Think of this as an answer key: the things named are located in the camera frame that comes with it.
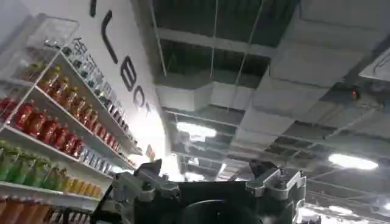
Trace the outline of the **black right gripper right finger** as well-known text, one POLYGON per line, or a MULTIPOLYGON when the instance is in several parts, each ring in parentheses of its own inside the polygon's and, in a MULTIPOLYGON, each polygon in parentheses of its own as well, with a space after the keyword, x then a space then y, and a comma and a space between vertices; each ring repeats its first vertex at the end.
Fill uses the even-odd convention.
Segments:
POLYGON ((253 160, 245 167, 250 214, 298 214, 305 203, 307 178, 301 171, 279 168, 270 161, 253 160))

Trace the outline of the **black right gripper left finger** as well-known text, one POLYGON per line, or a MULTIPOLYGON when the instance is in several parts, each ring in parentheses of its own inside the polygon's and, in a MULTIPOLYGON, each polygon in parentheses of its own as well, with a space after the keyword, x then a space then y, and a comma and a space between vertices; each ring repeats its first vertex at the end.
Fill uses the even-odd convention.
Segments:
POLYGON ((114 176, 113 202, 118 212, 131 209, 135 200, 151 202, 157 194, 168 199, 180 198, 179 185, 159 176, 162 163, 157 159, 142 164, 133 173, 125 171, 114 176))

